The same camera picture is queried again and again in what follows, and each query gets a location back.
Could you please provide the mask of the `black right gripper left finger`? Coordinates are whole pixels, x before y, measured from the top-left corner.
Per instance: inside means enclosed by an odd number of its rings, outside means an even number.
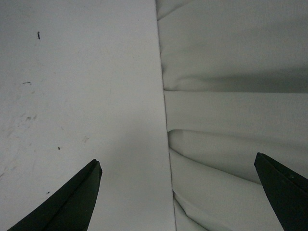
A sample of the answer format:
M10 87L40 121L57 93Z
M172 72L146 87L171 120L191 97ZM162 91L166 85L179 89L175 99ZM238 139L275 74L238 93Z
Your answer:
M100 162L93 159L9 230L86 231L96 204L102 174Z

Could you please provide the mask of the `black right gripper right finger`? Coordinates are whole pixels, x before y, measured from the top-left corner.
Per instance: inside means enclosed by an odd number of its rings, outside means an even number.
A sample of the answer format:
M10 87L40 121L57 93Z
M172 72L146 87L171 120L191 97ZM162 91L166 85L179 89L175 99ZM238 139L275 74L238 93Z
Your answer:
M257 153L254 166L285 231L308 229L308 179L273 158Z

